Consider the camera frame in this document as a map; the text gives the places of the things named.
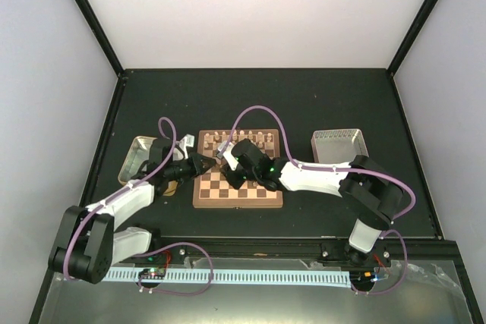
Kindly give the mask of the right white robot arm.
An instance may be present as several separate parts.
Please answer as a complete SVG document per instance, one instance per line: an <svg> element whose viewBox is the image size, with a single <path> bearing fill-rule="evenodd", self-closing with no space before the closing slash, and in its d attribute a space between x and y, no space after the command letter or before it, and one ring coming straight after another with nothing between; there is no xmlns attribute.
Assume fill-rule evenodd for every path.
<svg viewBox="0 0 486 324"><path fill-rule="evenodd" d="M221 143L218 157L226 161L221 173L228 184L240 189L255 182L268 191L312 191L341 198L356 215L355 225L345 244L344 257L352 266L364 266L373 256L380 234L391 227L404 189L389 181L367 156L357 155L338 165L291 162L269 157L250 140Z"/></svg>

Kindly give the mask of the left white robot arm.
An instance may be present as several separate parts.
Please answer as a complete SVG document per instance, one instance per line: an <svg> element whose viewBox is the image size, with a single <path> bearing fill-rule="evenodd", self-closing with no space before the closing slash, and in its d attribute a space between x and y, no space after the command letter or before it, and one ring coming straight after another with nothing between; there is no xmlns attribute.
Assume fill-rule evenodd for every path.
<svg viewBox="0 0 486 324"><path fill-rule="evenodd" d="M116 192L88 206L71 206L64 215L49 254L48 267L66 279L100 282L111 266L132 256L147 263L163 254L163 244L147 228L118 228L156 197L216 165L211 156L194 151L187 140L152 140L144 149L132 149L121 169L124 178Z"/></svg>

